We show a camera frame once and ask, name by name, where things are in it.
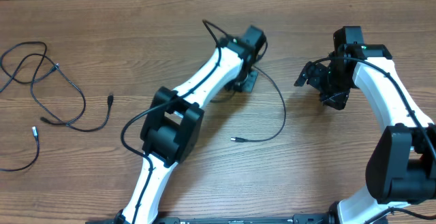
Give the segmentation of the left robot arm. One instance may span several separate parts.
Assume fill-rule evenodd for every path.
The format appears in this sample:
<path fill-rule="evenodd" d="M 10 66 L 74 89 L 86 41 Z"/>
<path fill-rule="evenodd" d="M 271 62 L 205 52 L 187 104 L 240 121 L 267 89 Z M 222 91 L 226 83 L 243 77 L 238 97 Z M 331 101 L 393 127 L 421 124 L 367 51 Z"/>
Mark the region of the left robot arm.
<path fill-rule="evenodd" d="M 251 25 L 241 37 L 225 34 L 215 41 L 212 57 L 183 84 L 174 89 L 161 87 L 150 108 L 126 123 L 121 131 L 143 118 L 141 150 L 122 145 L 142 158 L 142 169 L 134 193 L 120 210 L 115 223 L 153 223 L 169 177 L 187 158 L 199 137 L 204 108 L 221 89 L 250 93 L 257 74 L 253 64 L 266 46 L 263 30 Z"/>

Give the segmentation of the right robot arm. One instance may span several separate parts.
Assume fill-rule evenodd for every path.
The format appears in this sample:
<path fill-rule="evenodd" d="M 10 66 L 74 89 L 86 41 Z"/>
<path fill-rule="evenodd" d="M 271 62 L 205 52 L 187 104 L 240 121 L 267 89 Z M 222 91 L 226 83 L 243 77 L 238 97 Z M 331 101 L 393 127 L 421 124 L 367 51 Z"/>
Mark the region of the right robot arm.
<path fill-rule="evenodd" d="M 435 199 L 435 123 L 407 92 L 385 45 L 366 44 L 359 26 L 340 28 L 333 41 L 333 52 L 309 61 L 294 84 L 317 89 L 320 102 L 336 110 L 345 108 L 352 89 L 361 90 L 381 137 L 359 191 L 333 203 L 325 214 L 295 214 L 293 222 L 387 223 L 396 212 L 435 220 L 408 210 Z"/>

